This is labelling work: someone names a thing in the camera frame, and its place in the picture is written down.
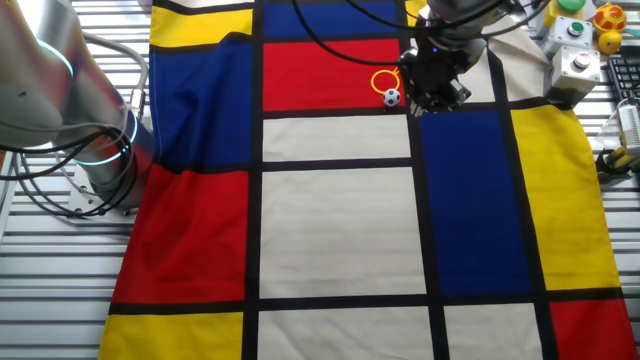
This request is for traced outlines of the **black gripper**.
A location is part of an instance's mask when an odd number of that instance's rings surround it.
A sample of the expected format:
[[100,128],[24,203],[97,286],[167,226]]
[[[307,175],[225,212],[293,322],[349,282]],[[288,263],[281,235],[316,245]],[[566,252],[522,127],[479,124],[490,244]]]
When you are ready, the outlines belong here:
[[430,113],[450,112],[461,106],[471,91],[458,79],[468,69],[463,51],[439,49],[435,45],[413,47],[399,58],[409,114],[420,118]]

